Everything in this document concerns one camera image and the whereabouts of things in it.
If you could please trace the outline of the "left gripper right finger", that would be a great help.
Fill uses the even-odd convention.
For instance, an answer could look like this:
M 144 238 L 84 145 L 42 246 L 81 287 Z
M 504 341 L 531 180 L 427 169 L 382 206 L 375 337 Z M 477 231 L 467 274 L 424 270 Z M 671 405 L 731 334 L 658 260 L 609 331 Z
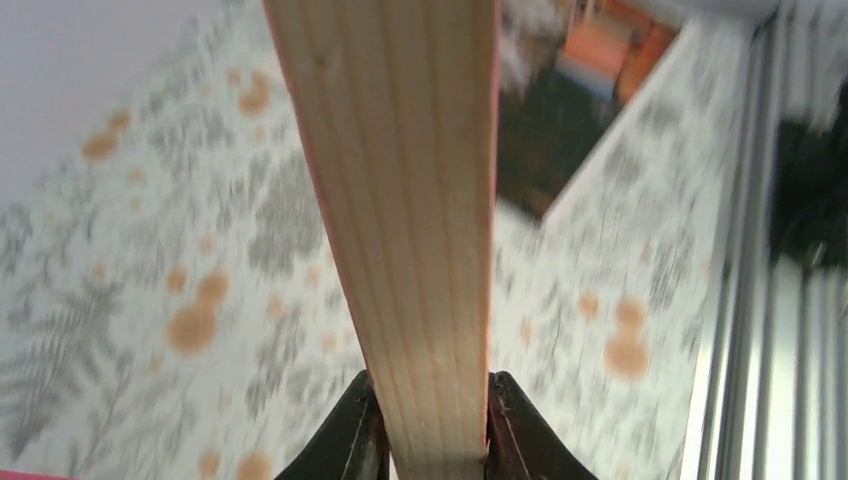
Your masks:
M 488 479 L 596 480 L 506 371 L 489 375 L 487 441 Z

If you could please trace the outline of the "pink wooden picture frame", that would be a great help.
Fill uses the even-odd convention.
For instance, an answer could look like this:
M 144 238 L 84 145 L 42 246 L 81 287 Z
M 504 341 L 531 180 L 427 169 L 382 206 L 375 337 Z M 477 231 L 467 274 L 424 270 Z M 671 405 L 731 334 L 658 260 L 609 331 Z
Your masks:
M 268 1 L 402 479 L 484 475 L 496 1 Z

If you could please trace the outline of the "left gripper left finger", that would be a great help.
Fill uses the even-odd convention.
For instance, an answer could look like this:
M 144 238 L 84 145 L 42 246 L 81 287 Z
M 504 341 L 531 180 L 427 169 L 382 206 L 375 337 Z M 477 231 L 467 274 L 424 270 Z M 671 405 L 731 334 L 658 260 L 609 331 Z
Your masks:
M 365 370 L 357 374 L 276 480 L 387 480 L 389 446 Z

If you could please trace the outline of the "cat and books photo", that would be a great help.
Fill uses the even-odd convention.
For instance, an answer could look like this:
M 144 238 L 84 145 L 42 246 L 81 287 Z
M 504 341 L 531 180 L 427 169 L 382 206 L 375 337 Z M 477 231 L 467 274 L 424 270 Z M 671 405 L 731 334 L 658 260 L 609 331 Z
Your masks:
M 498 195 L 542 220 L 683 23 L 646 1 L 503 2 Z

